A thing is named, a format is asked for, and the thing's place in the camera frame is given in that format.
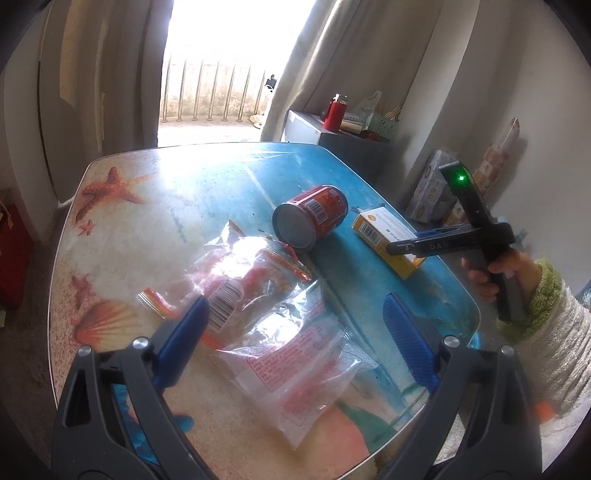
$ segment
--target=red can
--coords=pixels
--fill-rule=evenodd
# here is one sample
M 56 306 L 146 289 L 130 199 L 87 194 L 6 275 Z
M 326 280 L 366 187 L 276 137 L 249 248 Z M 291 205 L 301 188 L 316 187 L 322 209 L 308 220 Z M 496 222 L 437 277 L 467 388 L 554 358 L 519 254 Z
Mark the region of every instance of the red can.
M 273 212 L 277 238 L 298 252 L 309 252 L 347 216 L 349 202 L 337 187 L 320 185 L 282 203 Z

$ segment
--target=starfish print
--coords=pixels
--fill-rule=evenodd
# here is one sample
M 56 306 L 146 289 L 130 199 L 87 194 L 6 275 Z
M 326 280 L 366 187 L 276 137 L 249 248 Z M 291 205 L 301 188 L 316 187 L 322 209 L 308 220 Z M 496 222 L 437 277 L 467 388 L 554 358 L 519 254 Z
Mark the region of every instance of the starfish print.
M 92 291 L 92 285 L 88 281 L 88 275 L 84 275 L 84 277 L 76 277 L 75 275 L 72 275 L 72 286 L 76 290 L 76 310 L 80 310 L 84 300 L 86 300 L 87 297 L 93 297 L 95 293 Z
M 80 235 L 90 236 L 90 234 L 92 233 L 92 229 L 95 226 L 96 226 L 96 223 L 93 223 L 92 220 L 88 220 L 88 223 L 83 223 L 82 225 L 80 225 L 78 227 L 80 229 L 80 233 L 78 234 L 78 236 L 80 236 Z
M 131 203 L 146 203 L 142 197 L 130 191 L 129 188 L 132 185 L 152 179 L 155 175 L 155 173 L 152 173 L 150 175 L 125 180 L 121 177 L 117 167 L 112 167 L 109 170 L 106 181 L 91 183 L 82 190 L 82 195 L 92 195 L 92 198 L 86 205 L 78 210 L 76 223 L 80 222 L 88 212 L 105 200 L 119 199 Z

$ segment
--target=person's arm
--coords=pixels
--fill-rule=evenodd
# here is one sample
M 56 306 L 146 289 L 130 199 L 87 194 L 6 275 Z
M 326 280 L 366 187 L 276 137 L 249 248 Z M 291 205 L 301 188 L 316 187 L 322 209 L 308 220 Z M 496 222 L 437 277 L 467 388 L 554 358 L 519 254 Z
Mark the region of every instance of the person's arm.
M 499 321 L 499 330 L 516 346 L 536 392 L 557 413 L 571 409 L 591 379 L 591 312 L 579 304 L 547 261 L 532 262 L 512 250 L 489 270 L 517 275 L 528 301 L 527 324 Z M 483 299 L 495 300 L 498 288 L 486 273 L 470 270 L 469 277 Z

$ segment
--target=green sleeve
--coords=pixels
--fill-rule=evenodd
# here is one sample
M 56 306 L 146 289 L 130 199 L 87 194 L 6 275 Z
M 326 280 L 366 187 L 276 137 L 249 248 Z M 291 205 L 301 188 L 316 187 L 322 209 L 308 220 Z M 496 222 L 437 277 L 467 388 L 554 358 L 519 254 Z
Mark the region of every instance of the green sleeve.
M 498 330 L 512 344 L 533 335 L 548 320 L 562 292 L 562 277 L 552 264 L 546 259 L 536 260 L 535 263 L 542 268 L 542 280 L 527 307 L 527 323 L 516 325 L 497 320 Z

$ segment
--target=doorway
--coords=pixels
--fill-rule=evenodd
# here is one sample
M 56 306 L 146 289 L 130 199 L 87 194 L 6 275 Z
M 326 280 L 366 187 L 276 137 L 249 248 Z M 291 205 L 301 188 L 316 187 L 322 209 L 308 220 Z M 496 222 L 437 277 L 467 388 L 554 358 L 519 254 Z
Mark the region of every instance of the doorway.
M 267 80 L 281 73 L 314 0 L 175 0 L 158 146 L 258 141 Z

